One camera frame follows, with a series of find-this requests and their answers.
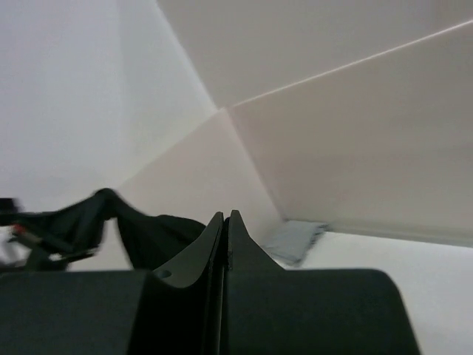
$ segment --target white floor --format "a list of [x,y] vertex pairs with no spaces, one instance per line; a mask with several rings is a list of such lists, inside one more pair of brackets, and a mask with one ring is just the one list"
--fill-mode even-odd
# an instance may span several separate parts
[[423,354],[473,354],[473,248],[326,233],[301,268],[385,271],[401,291]]

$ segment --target black fabric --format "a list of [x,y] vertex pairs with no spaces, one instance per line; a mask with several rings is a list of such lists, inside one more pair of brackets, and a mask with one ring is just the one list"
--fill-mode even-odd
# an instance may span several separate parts
[[0,226],[27,223],[62,240],[74,252],[100,245],[103,224],[116,218],[121,240],[134,268],[155,269],[199,237],[205,226],[195,220],[145,215],[125,203],[111,189],[56,212],[12,213],[0,216]]
[[0,214],[16,212],[18,212],[18,207],[13,198],[0,198]]

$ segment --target black plastic object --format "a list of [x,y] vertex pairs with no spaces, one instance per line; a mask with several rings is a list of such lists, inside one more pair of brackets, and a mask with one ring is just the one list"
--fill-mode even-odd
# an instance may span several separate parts
[[210,260],[222,233],[216,213],[175,260],[150,271],[12,273],[0,278],[3,354],[198,354]]
[[0,278],[0,304],[10,355],[419,354],[386,274],[286,271],[239,212],[225,222],[217,213],[153,273],[11,274]]

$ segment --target screw hole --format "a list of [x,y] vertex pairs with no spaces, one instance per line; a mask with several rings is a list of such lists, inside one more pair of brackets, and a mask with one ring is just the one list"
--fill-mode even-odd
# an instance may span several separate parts
[[170,277],[172,275],[172,273],[169,271],[169,270],[159,270],[157,272],[157,276],[160,278],[160,279],[165,279],[167,277]]

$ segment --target gray cloth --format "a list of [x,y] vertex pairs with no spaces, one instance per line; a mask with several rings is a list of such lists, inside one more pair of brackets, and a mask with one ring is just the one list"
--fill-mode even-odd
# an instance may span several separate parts
[[289,220],[262,245],[262,248],[274,259],[289,266],[299,266],[309,249],[326,231],[326,223]]

